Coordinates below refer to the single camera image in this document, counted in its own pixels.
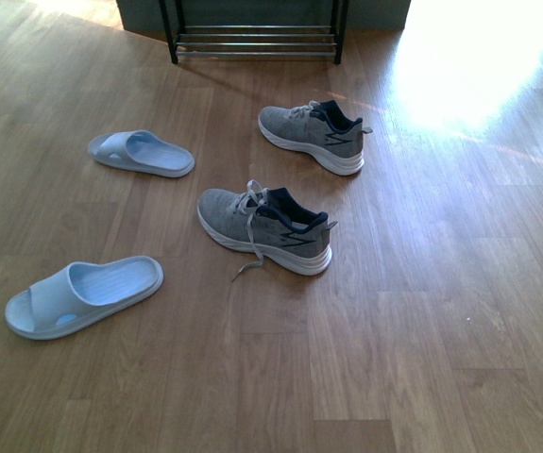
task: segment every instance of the metal shoe rack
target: metal shoe rack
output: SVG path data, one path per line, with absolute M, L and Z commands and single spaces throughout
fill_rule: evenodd
M 332 0 L 327 25 L 186 25 L 182 0 L 175 0 L 178 30 L 173 35 L 166 0 L 160 3 L 174 64 L 178 57 L 331 58 L 340 64 L 348 0 Z

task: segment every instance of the light blue slide sandal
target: light blue slide sandal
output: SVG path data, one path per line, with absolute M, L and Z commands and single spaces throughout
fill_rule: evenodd
M 189 151 L 148 130 L 100 135 L 89 143 L 89 154 L 110 167 L 166 177 L 185 176 L 195 166 Z
M 108 264 L 76 261 L 13 296 L 5 317 L 17 335 L 52 340 L 144 300 L 163 280 L 160 264 L 149 257 Z

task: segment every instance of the gray wall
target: gray wall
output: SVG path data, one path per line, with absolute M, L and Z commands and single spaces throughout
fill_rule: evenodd
M 350 0 L 348 28 L 403 29 L 411 0 Z M 124 28 L 163 30 L 158 0 L 117 0 Z M 171 21 L 175 1 L 166 0 Z M 188 25 L 324 25 L 331 0 L 183 0 Z

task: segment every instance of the white midsole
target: white midsole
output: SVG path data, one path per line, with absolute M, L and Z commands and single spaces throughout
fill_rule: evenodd
M 340 176 L 353 175 L 359 172 L 365 164 L 364 153 L 356 154 L 351 158 L 339 158 L 334 156 L 327 149 L 317 146 L 312 143 L 292 142 L 285 140 L 277 135 L 269 132 L 261 123 L 261 117 L 259 117 L 259 128 L 265 138 L 280 148 L 289 149 L 291 151 L 298 151 L 307 153 L 315 158 L 322 167 L 336 173 Z
M 254 253 L 251 243 L 236 241 L 215 231 L 204 220 L 199 211 L 199 207 L 197 207 L 197 217 L 199 218 L 199 222 L 202 224 L 206 232 L 210 234 L 217 243 L 238 252 Z M 314 276 L 320 272 L 323 272 L 330 265 L 331 261 L 330 245 L 328 245 L 322 253 L 313 258 L 302 258 L 293 253 L 281 250 L 280 248 L 271 245 L 264 245 L 262 243 L 257 243 L 256 246 L 261 253 L 269 259 L 273 260 L 280 266 L 283 266 L 286 269 L 303 276 Z

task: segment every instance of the gray sneaker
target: gray sneaker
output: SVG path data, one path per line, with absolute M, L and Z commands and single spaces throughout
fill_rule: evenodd
M 337 175 L 357 173 L 364 166 L 363 120 L 349 120 L 335 101 L 283 109 L 265 107 L 259 114 L 261 132 L 275 146 L 308 153 Z
M 304 276 L 330 264 L 330 230 L 336 222 L 328 224 L 326 212 L 305 210 L 286 189 L 263 189 L 256 181 L 248 182 L 242 194 L 208 189 L 197 200 L 197 216 L 215 241 L 259 258 L 238 275 L 263 265 L 263 256 Z

